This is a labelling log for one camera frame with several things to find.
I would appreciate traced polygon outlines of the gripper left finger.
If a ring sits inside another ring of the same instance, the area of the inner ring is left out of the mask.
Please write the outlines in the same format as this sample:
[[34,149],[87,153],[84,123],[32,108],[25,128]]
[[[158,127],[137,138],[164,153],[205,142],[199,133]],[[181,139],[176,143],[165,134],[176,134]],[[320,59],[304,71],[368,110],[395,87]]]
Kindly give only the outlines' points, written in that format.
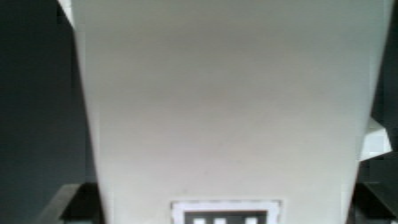
[[61,187],[34,224],[105,224],[96,183]]

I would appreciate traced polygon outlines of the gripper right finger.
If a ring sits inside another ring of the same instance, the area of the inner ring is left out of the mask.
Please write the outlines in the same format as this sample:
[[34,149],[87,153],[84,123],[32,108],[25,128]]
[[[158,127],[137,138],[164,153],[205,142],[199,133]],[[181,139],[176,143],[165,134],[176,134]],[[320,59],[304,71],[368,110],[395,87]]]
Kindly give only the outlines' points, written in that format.
[[356,185],[348,224],[398,224],[398,194],[380,182]]

